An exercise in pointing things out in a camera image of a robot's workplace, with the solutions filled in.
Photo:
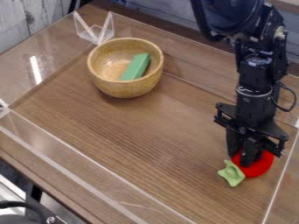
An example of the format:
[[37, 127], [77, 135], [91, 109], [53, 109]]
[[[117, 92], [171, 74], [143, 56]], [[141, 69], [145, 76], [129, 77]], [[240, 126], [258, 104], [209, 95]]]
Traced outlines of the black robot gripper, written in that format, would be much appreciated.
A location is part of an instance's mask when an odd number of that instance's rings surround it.
[[228, 156], [239, 152], [240, 165], [250, 167], [264, 151], [280, 158], [290, 137], [275, 122], [276, 110], [280, 109], [274, 97], [274, 89], [264, 92], [236, 87], [236, 104], [219, 102], [213, 122], [225, 129]]

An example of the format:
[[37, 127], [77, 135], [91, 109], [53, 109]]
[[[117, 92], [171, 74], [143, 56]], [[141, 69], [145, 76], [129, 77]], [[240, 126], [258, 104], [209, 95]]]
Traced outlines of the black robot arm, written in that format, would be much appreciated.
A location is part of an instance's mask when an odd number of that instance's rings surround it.
[[191, 8], [205, 39], [233, 45], [237, 84], [236, 103], [219, 102], [213, 121], [225, 128], [231, 156], [250, 167], [266, 152], [280, 157], [287, 133], [276, 125], [280, 91], [287, 76], [287, 30], [284, 18], [266, 0], [191, 0]]

